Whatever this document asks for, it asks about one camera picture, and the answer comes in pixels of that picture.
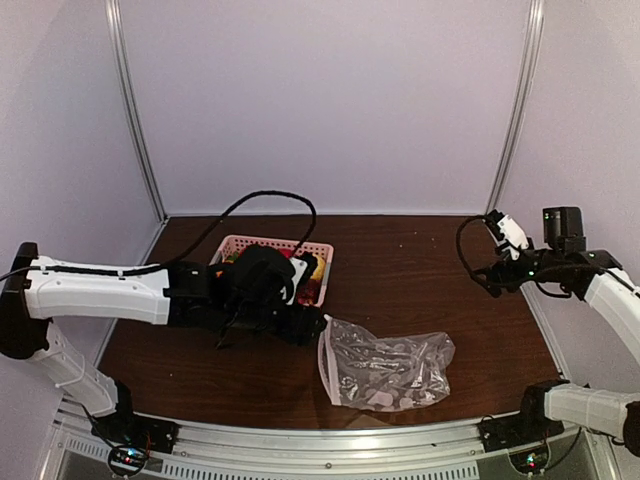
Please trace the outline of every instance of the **vertical metal post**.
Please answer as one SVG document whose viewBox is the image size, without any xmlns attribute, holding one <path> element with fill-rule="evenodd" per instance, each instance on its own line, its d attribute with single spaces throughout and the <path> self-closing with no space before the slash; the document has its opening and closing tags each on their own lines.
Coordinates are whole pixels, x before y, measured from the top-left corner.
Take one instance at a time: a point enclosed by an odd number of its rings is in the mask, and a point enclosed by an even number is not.
<svg viewBox="0 0 640 480">
<path fill-rule="evenodd" d="M 511 112 L 507 137 L 505 138 L 504 146 L 502 148 L 500 164 L 498 165 L 498 171 L 496 172 L 496 178 L 493 182 L 491 196 L 487 203 L 487 212 L 496 208 L 496 205 L 502 196 L 502 192 L 504 191 L 507 175 L 509 174 L 509 167 L 511 166 L 511 161 L 520 135 L 520 129 L 522 128 L 524 111 L 531 91 L 533 75 L 535 73 L 536 64 L 538 63 L 543 23 L 544 0 L 531 0 L 516 98 Z"/>
<path fill-rule="evenodd" d="M 160 190 L 158 189 L 155 175 L 153 174 L 151 161 L 149 160 L 149 152 L 147 151 L 147 144 L 145 143 L 144 135 L 142 133 L 138 107 L 136 106 L 136 100 L 133 93 L 133 84 L 131 82 L 131 73 L 129 71 L 129 62 L 127 60 L 127 51 L 124 43 L 124 33 L 122 30 L 122 19 L 120 18 L 120 1 L 106 0 L 106 9 L 109 33 L 111 34 L 111 41 L 113 42 L 116 68 L 120 79 L 120 89 L 122 91 L 131 138 L 133 140 L 144 184 L 147 188 L 149 198 L 151 199 L 154 213 L 158 221 L 162 222 L 167 218 L 167 213 L 162 203 L 162 197 L 160 196 Z"/>
</svg>

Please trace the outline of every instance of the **robotic arm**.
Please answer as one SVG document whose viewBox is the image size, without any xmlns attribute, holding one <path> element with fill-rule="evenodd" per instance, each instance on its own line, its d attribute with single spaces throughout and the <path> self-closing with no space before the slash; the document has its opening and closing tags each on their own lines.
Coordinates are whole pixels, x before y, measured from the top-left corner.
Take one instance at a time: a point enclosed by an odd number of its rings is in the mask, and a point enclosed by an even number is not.
<svg viewBox="0 0 640 480">
<path fill-rule="evenodd" d="M 294 298 L 316 266 L 313 255 L 287 259 L 260 245 L 247 247 L 233 264 L 81 265 L 41 256 L 36 244 L 25 243 L 0 295 L 0 353 L 36 365 L 80 402 L 94 434 L 133 449 L 115 448 L 112 468 L 135 470 L 145 461 L 136 452 L 172 451 L 177 425 L 134 414 L 129 389 L 87 363 L 51 318 L 127 318 L 204 328 L 220 337 L 244 328 L 306 345 L 326 321 L 318 308 Z"/>
<path fill-rule="evenodd" d="M 496 298 L 503 291 L 515 292 L 528 281 L 549 296 L 575 295 L 602 315 L 640 363 L 640 288 L 607 251 L 586 249 L 579 208 L 547 208 L 543 218 L 544 239 L 550 248 L 538 250 L 511 217 L 496 210 L 463 223 L 457 248 L 470 277 Z M 485 223 L 501 257 L 477 270 L 471 269 L 460 245 L 462 230 L 474 220 Z M 562 293 L 547 292 L 541 283 L 559 284 Z M 517 416 L 483 422 L 480 429 L 485 448 L 494 450 L 510 444 L 514 435 L 526 441 L 540 440 L 549 431 L 562 428 L 558 421 L 623 439 L 626 448 L 640 456 L 640 394 L 592 390 L 567 381 L 529 387 Z"/>
</svg>

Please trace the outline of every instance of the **clear plastic bag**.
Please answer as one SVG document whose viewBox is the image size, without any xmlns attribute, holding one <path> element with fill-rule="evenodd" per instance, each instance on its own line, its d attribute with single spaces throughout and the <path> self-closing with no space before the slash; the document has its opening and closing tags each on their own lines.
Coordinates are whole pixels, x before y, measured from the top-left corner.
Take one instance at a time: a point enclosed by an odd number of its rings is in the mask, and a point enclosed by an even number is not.
<svg viewBox="0 0 640 480">
<path fill-rule="evenodd" d="M 318 367 L 333 405 L 399 412 L 449 395 L 445 369 L 455 346 L 446 333 L 379 339 L 353 323 L 326 318 Z"/>
</svg>

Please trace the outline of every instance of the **wooden table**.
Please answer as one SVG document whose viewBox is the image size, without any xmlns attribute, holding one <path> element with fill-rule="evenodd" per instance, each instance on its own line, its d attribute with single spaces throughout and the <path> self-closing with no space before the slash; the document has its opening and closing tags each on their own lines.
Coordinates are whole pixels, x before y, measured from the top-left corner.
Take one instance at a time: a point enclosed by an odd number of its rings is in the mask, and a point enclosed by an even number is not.
<svg viewBox="0 0 640 480">
<path fill-rule="evenodd" d="M 172 219 L 151 261 L 179 253 L 210 221 Z M 190 259 L 209 262 L 222 238 L 232 233 L 295 239 L 307 221 L 304 216 L 230 218 Z M 451 395 L 423 409 L 366 413 L 387 424 L 514 411 L 527 385 L 557 377 L 522 295 L 493 299 L 466 276 L 454 248 L 461 221 L 324 216 L 311 237 L 335 247 L 326 312 L 379 337 L 444 331 L 456 345 L 447 369 Z M 493 258 L 493 242 L 481 226 L 468 229 L 464 245 L 474 265 Z M 207 331 L 121 320 L 101 368 L 131 388 L 142 413 L 273 428 L 345 428 L 362 415 L 331 406 L 318 376 L 315 346 L 293 347 L 262 336 L 215 350 L 216 340 Z"/>
</svg>

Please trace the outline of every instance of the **pink basket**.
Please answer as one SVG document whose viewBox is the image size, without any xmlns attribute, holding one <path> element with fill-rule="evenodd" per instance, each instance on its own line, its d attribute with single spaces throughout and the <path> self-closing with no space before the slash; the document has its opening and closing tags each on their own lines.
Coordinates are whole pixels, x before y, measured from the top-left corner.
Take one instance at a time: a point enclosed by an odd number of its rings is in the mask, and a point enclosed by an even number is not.
<svg viewBox="0 0 640 480">
<path fill-rule="evenodd" d="M 223 261 L 229 255 L 235 252 L 240 252 L 249 245 L 257 243 L 258 245 L 264 245 L 273 248 L 289 248 L 293 250 L 298 244 L 296 240 L 280 240 L 277 238 L 262 238 L 262 237 L 247 237 L 244 235 L 228 235 L 222 240 L 222 243 L 216 250 L 211 263 L 218 263 Z M 324 276 L 322 277 L 322 286 L 320 288 L 320 294 L 318 295 L 318 301 L 314 304 L 319 307 L 324 302 L 324 297 L 327 294 L 327 285 L 329 283 L 329 272 L 331 270 L 331 261 L 333 260 L 333 247 L 328 243 L 311 243 L 306 242 L 300 247 L 299 252 L 314 253 L 326 262 L 324 269 Z"/>
</svg>

